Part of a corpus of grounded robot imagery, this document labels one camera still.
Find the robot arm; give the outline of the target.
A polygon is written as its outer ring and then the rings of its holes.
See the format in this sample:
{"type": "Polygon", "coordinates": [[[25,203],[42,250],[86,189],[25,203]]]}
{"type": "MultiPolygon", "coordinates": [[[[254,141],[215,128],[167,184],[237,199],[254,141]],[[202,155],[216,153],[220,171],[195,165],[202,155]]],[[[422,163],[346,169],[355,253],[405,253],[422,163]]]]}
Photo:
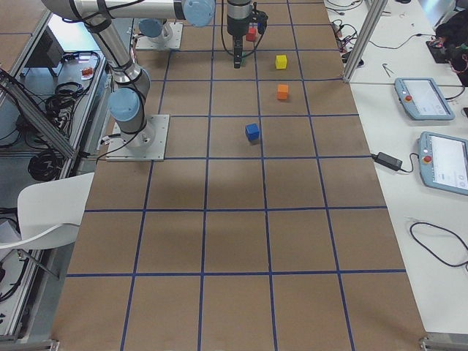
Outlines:
{"type": "MultiPolygon", "coordinates": [[[[259,25],[259,32],[264,33],[268,22],[268,15],[260,10],[252,10],[245,18],[234,18],[227,15],[227,31],[233,38],[246,36],[251,23],[259,25]]],[[[140,33],[152,42],[166,42],[173,37],[173,29],[166,20],[145,18],[139,22],[140,33]]]]}
{"type": "Polygon", "coordinates": [[[207,26],[215,1],[44,1],[47,9],[70,23],[82,23],[110,65],[116,90],[109,109],[128,148],[145,148],[155,138],[145,112],[150,77],[132,58],[116,31],[116,18],[186,20],[194,27],[207,26]]]}

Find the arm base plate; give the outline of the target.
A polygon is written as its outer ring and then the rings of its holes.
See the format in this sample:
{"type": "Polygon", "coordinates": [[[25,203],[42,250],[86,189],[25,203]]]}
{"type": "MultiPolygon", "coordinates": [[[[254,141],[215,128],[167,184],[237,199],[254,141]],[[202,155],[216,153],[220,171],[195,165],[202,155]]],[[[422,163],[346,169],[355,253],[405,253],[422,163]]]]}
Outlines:
{"type": "Polygon", "coordinates": [[[107,161],[142,162],[154,160],[161,162],[164,160],[170,116],[149,115],[146,118],[146,127],[136,135],[135,139],[132,135],[121,134],[118,124],[114,124],[113,133],[119,134],[119,136],[110,140],[105,156],[107,161]]]}
{"type": "Polygon", "coordinates": [[[139,36],[136,42],[136,50],[178,50],[181,46],[183,27],[183,23],[166,22],[158,37],[139,36]]]}

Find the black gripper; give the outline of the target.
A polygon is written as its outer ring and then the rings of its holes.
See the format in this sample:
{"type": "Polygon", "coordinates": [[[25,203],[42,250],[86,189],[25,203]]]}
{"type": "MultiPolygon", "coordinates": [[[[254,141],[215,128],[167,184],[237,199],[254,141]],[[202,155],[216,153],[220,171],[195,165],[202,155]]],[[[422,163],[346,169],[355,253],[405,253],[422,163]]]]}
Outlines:
{"type": "Polygon", "coordinates": [[[244,47],[244,36],[233,35],[233,66],[235,69],[240,69],[242,64],[242,53],[244,47]]]}
{"type": "Polygon", "coordinates": [[[264,35],[268,26],[268,15],[261,10],[252,11],[252,24],[257,25],[257,32],[264,35]]]}

